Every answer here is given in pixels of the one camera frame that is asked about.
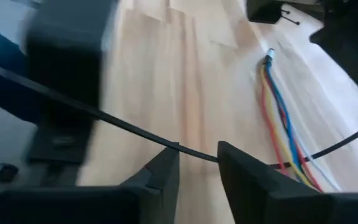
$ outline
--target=blue jeans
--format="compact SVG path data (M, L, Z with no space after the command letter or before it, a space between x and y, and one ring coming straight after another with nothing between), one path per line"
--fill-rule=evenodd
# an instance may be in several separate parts
M26 56L19 46L0 34L0 67L26 76ZM0 107L31 123L38 123L40 95L0 77Z

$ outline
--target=gray floor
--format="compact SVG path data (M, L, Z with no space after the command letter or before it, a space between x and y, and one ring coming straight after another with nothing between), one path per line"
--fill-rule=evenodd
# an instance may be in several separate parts
M20 43L24 20L33 10L24 4L0 0L0 33ZM0 109L0 161L20 168L19 178L13 184L0 184L0 191L27 182L29 170L24 165L24 151L36 129L35 125L21 121Z

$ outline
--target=blue wire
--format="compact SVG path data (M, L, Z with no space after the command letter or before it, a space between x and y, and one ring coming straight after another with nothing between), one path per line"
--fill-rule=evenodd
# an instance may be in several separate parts
M299 163L298 160L298 153L296 152L296 147L295 147L295 142L293 140L293 136L292 136L292 124L291 124L291 120L290 120L290 116L288 114L287 111L287 107L285 106L283 97L281 96L280 92L278 91L278 88L276 86L276 84L273 81L272 78L272 74L270 73L270 68L272 67L272 63L271 62L267 62L265 65L265 69L266 69L266 74L268 76L268 79L270 80L270 83L272 84L273 87L273 92L274 92L274 98L276 99L276 103L278 106L282 106L284 114L285 114L285 119L287 122L287 135L288 135L288 142L290 145L290 151L292 153L292 159L294 164L299 168L299 170L302 170L302 167Z

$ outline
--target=wooden floor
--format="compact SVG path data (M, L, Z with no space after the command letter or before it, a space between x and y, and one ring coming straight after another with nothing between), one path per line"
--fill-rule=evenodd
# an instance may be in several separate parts
M241 0L122 0L103 110L204 153L225 140L275 163L256 79L272 47L273 77L310 151L344 139L358 130L358 87L309 43L322 24L284 8L300 26L251 23ZM81 185L118 184L163 146L100 122L90 148ZM343 191L358 191L358 140L317 162ZM217 164L181 154L180 172L177 223L233 223Z

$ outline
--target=wire connector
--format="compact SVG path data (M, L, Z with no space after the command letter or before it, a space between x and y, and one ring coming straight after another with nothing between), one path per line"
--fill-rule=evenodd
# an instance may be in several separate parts
M270 63L272 62L272 60L274 58L274 53L275 53L274 49L269 49L267 51L267 54L266 54L265 60L264 60L264 64L266 64L268 62L270 62Z

